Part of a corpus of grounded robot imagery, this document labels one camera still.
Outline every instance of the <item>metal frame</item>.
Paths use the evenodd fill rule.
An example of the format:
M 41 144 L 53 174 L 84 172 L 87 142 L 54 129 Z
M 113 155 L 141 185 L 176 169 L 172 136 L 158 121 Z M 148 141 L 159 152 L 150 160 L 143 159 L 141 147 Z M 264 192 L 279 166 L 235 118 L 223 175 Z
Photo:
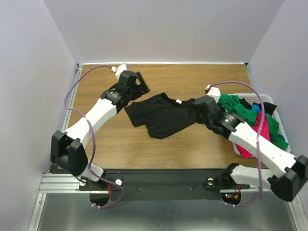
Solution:
M 78 64 L 75 82 L 80 78 L 82 68 L 83 64 Z M 75 89 L 71 94 L 70 106 L 73 106 L 74 104 L 77 88 L 78 85 L 75 87 Z M 62 130 L 67 129 L 70 116 L 71 116 L 71 111 L 67 110 Z M 46 200 L 46 195 L 48 193 L 108 193 L 107 191 L 91 191 L 91 192 L 80 191 L 79 184 L 80 182 L 70 174 L 43 174 L 28 231 L 38 230 L 39 222 L 42 216 Z M 250 189 L 242 190 L 242 192 L 257 191 L 257 190 L 258 190 L 257 187 L 251 187 Z M 228 192 L 233 192 L 233 190 L 221 190 L 221 192 L 228 193 Z M 289 207 L 297 230 L 308 231 L 308 217 L 299 194 L 294 198 L 292 202 L 289 202 Z

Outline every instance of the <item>pile of clothes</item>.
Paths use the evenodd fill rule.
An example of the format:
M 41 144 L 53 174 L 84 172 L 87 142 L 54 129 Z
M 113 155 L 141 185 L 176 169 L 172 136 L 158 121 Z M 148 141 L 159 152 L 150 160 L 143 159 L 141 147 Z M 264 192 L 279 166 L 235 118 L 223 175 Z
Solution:
M 239 99 L 237 95 L 226 94 L 221 95 L 218 103 L 228 112 L 238 114 L 252 127 L 254 131 L 258 130 L 262 115 L 260 104 L 253 103 L 253 105 L 250 105 L 245 99 Z M 277 106 L 274 104 L 268 102 L 264 103 L 266 116 L 262 127 L 261 136 L 285 151 L 289 144 L 285 141 L 283 135 L 279 133 L 279 122 L 272 117 L 276 107 Z M 237 149 L 244 158 L 249 158 L 252 156 L 247 150 L 239 145 L 237 145 Z
M 162 139 L 196 123 L 196 113 L 190 111 L 191 103 L 194 101 L 195 99 L 186 101 L 171 99 L 163 92 L 145 101 L 133 102 L 130 106 L 125 107 L 125 111 L 133 126 L 146 125 L 151 137 Z M 260 104 L 250 105 L 245 99 L 226 94 L 221 95 L 218 104 L 222 109 L 238 114 L 253 130 L 258 130 L 261 121 Z M 285 151 L 289 144 L 279 134 L 279 123 L 272 117 L 276 105 L 264 103 L 264 106 L 266 118 L 261 136 Z M 244 148 L 240 146 L 237 148 L 242 157 L 252 156 Z

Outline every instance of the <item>white connector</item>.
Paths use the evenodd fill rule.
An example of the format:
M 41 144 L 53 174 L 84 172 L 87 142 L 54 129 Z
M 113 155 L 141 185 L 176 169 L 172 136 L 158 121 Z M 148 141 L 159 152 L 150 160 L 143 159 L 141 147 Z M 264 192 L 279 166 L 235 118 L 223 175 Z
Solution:
M 205 91 L 207 92 L 206 94 L 208 96 L 211 96 L 214 98 L 215 102 L 218 103 L 219 99 L 220 99 L 220 90 L 219 88 L 215 88 L 215 87 L 211 87 L 211 85 L 208 85 L 205 88 Z
M 118 185 L 121 185 L 121 184 L 122 184 L 122 181 L 121 181 L 120 179 L 117 179 L 117 180 L 115 181 L 115 183 L 118 184 Z
M 111 71 L 112 71 L 113 73 L 115 73 L 116 70 L 117 70 L 117 68 L 116 68 L 115 66 L 111 67 Z
M 117 80 L 120 79 L 121 73 L 122 73 L 123 71 L 125 71 L 125 70 L 128 70 L 128 67 L 127 67 L 126 64 L 122 64 L 122 65 L 120 65 L 120 66 L 117 67 L 117 70 L 116 70 L 116 72 L 115 72 L 115 76 L 116 76 Z

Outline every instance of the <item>green cloth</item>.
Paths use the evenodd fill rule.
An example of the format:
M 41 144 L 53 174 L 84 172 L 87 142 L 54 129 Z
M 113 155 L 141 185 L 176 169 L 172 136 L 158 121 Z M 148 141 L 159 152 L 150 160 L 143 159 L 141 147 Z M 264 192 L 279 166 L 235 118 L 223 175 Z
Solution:
M 219 99 L 221 106 L 226 108 L 228 112 L 234 112 L 243 118 L 249 126 L 256 126 L 257 112 L 244 108 L 239 101 L 237 95 L 222 94 Z M 269 125 L 270 141 L 282 150 L 286 150 L 289 144 L 283 140 L 279 134 L 279 123 L 269 114 L 266 114 Z
M 228 112 L 234 112 L 243 118 L 247 124 L 251 127 L 255 127 L 258 113 L 249 109 L 244 108 L 239 101 L 237 95 L 226 95 L 222 94 L 219 99 L 219 103 L 222 107 L 226 108 Z

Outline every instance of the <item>blue cloth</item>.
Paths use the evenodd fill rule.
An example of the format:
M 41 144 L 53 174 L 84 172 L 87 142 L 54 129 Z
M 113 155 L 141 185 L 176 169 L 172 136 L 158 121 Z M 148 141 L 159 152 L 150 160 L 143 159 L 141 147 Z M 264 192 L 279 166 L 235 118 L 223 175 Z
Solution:
M 255 112 L 258 112 L 258 113 L 261 111 L 260 107 L 259 107 L 258 105 L 256 105 L 256 104 L 253 104 L 253 105 L 252 105 L 251 110 L 252 110 L 252 111 L 255 111 Z
M 284 136 L 282 135 L 282 134 L 279 134 L 280 136 L 281 136 L 281 138 L 285 141 L 285 138 L 284 138 Z

